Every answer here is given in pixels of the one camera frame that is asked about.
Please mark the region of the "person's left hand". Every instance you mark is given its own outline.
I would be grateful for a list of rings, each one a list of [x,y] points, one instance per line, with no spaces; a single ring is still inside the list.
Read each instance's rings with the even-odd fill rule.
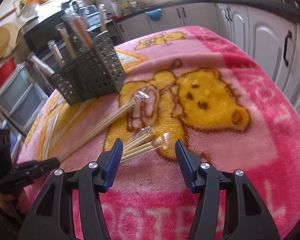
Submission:
[[[10,204],[13,200],[17,200],[16,207],[18,210],[22,210],[22,204],[20,203],[22,196],[23,196],[24,190],[18,190],[14,191],[9,194],[3,194],[0,192],[0,209],[7,214],[12,214],[12,210],[10,208]]]

